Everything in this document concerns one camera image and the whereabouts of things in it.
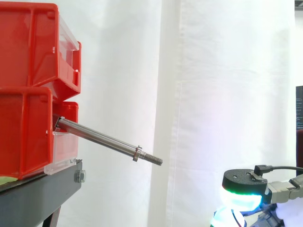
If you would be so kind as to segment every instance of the cable connector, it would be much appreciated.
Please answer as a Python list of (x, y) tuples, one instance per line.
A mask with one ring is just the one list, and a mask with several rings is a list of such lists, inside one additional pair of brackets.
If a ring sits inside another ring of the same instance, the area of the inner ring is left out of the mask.
[(262, 176), (274, 170), (273, 166), (259, 165), (255, 166), (254, 174)]

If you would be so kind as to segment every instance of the metal leg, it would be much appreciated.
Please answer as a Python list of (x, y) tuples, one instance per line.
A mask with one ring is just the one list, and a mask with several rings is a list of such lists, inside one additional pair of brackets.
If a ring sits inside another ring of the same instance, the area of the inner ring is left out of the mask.
[(47, 219), (45, 219), (42, 227), (57, 227), (60, 209), (61, 207), (59, 207), (57, 210), (55, 210), (54, 213), (52, 213)]

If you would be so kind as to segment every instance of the shaft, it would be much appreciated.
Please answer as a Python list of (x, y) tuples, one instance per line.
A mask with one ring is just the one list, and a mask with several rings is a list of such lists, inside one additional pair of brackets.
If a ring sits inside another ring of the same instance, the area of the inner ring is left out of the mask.
[(135, 162), (140, 158), (159, 166), (162, 165), (162, 159), (145, 153), (144, 151), (142, 151), (141, 146), (133, 146), (131, 144), (117, 140), (98, 131), (87, 128), (76, 122), (64, 119), (63, 117), (56, 117), (55, 127), (63, 129), (71, 134), (80, 136), (84, 139), (90, 140), (107, 148), (119, 151), (130, 157), (133, 157), (133, 161)]

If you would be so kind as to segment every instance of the metal shelf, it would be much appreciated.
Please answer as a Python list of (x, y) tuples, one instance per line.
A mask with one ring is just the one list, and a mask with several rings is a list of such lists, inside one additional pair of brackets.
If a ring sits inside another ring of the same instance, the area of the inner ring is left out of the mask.
[(61, 205), (81, 188), (82, 160), (54, 175), (41, 174), (0, 186), (0, 226), (55, 227)]

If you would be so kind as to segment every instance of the black cable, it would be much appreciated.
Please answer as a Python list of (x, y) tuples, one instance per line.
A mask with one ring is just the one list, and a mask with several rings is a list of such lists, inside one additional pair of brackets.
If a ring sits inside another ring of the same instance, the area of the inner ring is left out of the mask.
[(233, 213), (233, 210), (232, 210), (232, 215), (233, 215), (233, 218), (235, 219), (235, 221), (237, 222), (238, 226), (241, 227), (241, 225), (240, 225), (240, 223), (238, 222), (238, 220), (237, 220), (235, 214)]
[(273, 170), (275, 169), (291, 169), (303, 172), (303, 168), (295, 167), (295, 166), (273, 166)]
[(259, 165), (255, 166), (254, 173), (258, 176), (262, 176), (263, 174), (269, 173), (276, 169), (291, 169), (296, 170), (299, 172), (303, 172), (303, 168), (295, 167), (295, 166), (266, 166), (266, 165)]

